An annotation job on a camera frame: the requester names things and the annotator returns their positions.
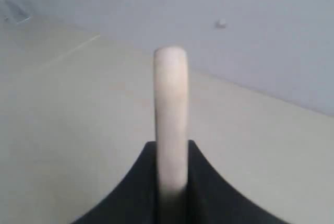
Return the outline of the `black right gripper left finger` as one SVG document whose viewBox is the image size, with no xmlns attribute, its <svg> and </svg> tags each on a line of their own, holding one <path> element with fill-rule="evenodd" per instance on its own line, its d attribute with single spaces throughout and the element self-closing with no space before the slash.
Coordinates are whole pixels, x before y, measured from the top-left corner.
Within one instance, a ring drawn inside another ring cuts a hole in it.
<svg viewBox="0 0 334 224">
<path fill-rule="evenodd" d="M 74 223 L 156 223 L 156 144 L 147 142 L 117 187 Z"/>
</svg>

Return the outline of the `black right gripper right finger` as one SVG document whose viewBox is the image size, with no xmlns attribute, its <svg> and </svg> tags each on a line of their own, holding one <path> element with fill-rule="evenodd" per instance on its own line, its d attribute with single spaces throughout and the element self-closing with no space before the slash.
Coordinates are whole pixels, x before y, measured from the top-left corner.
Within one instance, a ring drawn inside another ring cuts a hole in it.
<svg viewBox="0 0 334 224">
<path fill-rule="evenodd" d="M 188 142 L 187 223 L 286 223 L 231 186 Z"/>
</svg>

